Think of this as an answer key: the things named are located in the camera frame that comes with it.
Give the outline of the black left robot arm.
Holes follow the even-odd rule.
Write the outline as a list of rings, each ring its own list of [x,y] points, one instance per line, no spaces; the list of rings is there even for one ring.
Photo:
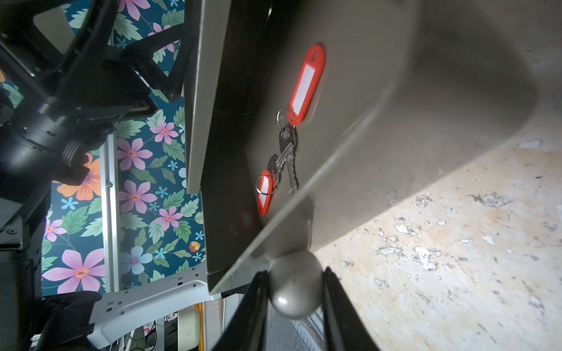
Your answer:
[[[193,5],[177,25],[124,49],[109,39],[118,1],[93,1],[79,33],[56,15],[60,1],[1,3],[1,68],[21,89],[1,96],[1,349],[93,350],[96,292],[43,297],[42,239],[51,182],[78,186],[88,152],[117,121],[148,118],[160,90],[181,94],[191,50]]]

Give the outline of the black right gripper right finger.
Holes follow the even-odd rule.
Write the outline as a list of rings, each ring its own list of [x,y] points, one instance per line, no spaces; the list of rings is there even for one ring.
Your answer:
[[[323,273],[322,293],[323,329],[328,350],[381,350],[330,267]]]

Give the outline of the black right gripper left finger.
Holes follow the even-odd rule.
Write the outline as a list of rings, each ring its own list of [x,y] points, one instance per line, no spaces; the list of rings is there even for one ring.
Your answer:
[[[269,275],[258,272],[213,350],[264,350],[268,292]]]

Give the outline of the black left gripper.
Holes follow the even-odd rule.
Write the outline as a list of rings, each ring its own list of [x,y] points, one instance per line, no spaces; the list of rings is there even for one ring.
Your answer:
[[[82,27],[60,51],[35,18],[62,4],[1,2],[1,69],[23,96],[18,107],[7,98],[1,102],[2,127],[26,117],[64,127],[151,117],[158,107],[135,70],[170,102],[180,98],[193,46],[191,40],[180,41],[184,24],[119,49],[109,44],[118,1],[92,1]],[[153,53],[176,41],[180,47],[167,75],[153,60]]]

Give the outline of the grey top drawer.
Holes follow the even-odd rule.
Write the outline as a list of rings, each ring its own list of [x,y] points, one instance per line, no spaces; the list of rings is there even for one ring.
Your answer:
[[[257,177],[316,44],[325,65],[297,127],[298,187],[282,173],[261,216]],[[332,243],[492,149],[536,96],[478,1],[233,3],[201,180],[210,291]]]

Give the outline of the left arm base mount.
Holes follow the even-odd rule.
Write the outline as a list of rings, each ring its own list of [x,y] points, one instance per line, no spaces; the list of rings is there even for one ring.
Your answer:
[[[202,263],[138,288],[48,296],[35,349],[102,350],[146,323],[220,298],[209,293],[206,278]]]

